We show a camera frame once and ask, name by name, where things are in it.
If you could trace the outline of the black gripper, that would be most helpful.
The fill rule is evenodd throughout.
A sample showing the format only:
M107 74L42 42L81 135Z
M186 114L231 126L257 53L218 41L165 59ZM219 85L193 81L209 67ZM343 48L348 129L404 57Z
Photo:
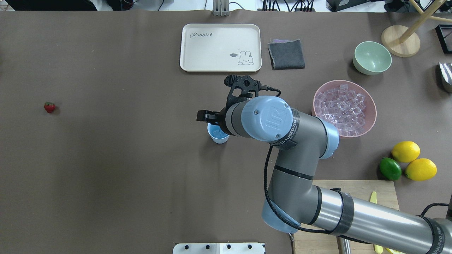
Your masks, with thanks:
M197 111L197 122L205 122L210 123L211 125L217 125L221 130L228 131L226 125L226 113L226 108L221 109L221 111L199 110Z

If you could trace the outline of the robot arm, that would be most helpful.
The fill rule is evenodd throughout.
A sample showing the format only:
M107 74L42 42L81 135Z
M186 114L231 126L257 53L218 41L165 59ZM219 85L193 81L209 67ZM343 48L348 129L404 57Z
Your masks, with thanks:
M278 148L270 184L265 184L265 222L283 232L303 230L375 244L406 254L450 254L451 220L430 219L354 198L313 184L320 159L339 143L334 126L291 108L282 98L258 96L221 111L199 110L197 121L223 132Z

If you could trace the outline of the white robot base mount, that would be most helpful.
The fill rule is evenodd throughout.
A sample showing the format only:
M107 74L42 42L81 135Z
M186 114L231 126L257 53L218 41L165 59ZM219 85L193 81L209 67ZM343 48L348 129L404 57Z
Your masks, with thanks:
M225 242L225 243L179 243L173 254L265 254L264 243Z

